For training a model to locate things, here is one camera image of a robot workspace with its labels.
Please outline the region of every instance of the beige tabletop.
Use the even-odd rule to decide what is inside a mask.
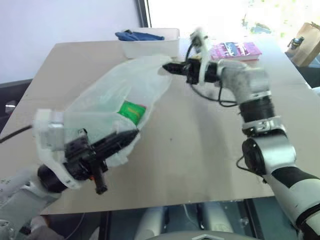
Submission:
[[[187,43],[182,41],[181,52]],[[297,165],[320,176],[320,98],[270,38],[257,39],[262,51],[252,65],[264,67],[276,113],[297,152]],[[32,122],[39,108],[64,110],[115,65],[126,61],[118,41],[57,44],[25,92],[2,136]],[[205,92],[217,96],[213,86]],[[232,98],[227,90],[224,98]],[[242,119],[237,107],[222,108],[195,95],[185,78],[174,76],[155,105],[129,155],[129,162],[107,172],[109,191],[95,193],[93,182],[66,190],[44,213],[77,213],[204,201],[271,196],[261,179],[236,168],[242,155]],[[40,163],[32,132],[0,145],[0,176]]]

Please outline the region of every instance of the book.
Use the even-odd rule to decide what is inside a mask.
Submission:
[[[230,59],[238,61],[257,60],[262,54],[253,42],[221,42],[210,50],[212,60]]]

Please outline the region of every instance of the plastic bag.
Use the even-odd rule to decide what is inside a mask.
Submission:
[[[78,137],[79,129],[86,129],[91,143],[113,132],[141,129],[152,112],[154,103],[171,83],[170,74],[159,75],[162,65],[169,63],[168,56],[144,56],[117,65],[84,91],[64,112],[65,142]],[[145,112],[137,126],[119,114],[124,102],[143,106]],[[108,167],[128,161],[135,140],[126,148],[106,160]]]

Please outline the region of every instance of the white plastic bin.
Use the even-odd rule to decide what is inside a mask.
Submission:
[[[128,59],[152,56],[156,54],[162,54],[173,58],[179,56],[180,31],[178,28],[139,27],[130,29],[130,31],[164,36],[164,40],[121,41],[124,55]]]

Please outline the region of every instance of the blue towel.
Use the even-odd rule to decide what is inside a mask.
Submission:
[[[143,32],[116,32],[115,35],[120,41],[160,41],[165,40],[164,36],[157,36]]]

